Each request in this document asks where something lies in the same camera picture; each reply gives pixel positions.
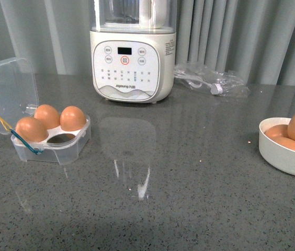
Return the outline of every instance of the plastic bag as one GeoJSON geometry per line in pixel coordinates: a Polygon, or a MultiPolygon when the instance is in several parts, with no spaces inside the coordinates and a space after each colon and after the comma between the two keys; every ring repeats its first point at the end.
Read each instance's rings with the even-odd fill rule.
{"type": "Polygon", "coordinates": [[[174,77],[188,88],[215,96],[247,98],[250,90],[234,71],[217,72],[202,62],[184,62],[175,65],[174,77]]]}

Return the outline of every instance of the gray curtain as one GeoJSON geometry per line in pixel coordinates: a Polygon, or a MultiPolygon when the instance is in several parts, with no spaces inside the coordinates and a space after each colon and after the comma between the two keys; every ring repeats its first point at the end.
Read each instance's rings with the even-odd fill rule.
{"type": "MultiPolygon", "coordinates": [[[[0,60],[36,73],[91,75],[89,0],[0,0],[0,60]]],[[[178,0],[176,62],[295,85],[295,0],[178,0]]]]}
{"type": "Polygon", "coordinates": [[[295,85],[295,0],[182,0],[178,15],[176,62],[295,85]]]}

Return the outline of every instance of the blue clip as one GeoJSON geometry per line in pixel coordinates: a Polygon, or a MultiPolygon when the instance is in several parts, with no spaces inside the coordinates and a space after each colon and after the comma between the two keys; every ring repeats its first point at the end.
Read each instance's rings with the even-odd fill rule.
{"type": "Polygon", "coordinates": [[[29,150],[31,150],[33,153],[35,153],[36,155],[39,155],[39,154],[41,154],[43,151],[42,150],[35,150],[35,149],[33,149],[32,147],[31,147],[31,145],[29,145],[28,143],[27,143],[27,141],[25,141],[20,135],[18,135],[18,133],[17,132],[15,132],[13,129],[11,129],[10,130],[11,132],[12,132],[12,134],[16,137],[16,138],[18,138],[19,140],[21,140],[22,141],[22,143],[23,143],[23,145],[25,145],[27,148],[29,148],[29,150]]]}

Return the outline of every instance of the white bowl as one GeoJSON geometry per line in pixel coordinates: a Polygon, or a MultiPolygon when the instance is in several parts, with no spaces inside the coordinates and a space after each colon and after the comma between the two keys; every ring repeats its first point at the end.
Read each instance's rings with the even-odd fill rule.
{"type": "Polygon", "coordinates": [[[290,118],[269,118],[259,124],[259,151],[275,168],[295,175],[295,151],[281,146],[265,135],[266,130],[277,124],[289,124],[290,118]]]}

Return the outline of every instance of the appliance control panel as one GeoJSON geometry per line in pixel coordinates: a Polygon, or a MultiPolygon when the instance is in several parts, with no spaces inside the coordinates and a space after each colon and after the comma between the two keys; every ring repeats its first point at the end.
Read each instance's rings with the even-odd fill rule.
{"type": "Polygon", "coordinates": [[[158,90],[160,58],[147,43],[104,41],[92,59],[95,85],[105,97],[148,100],[158,90]]]}

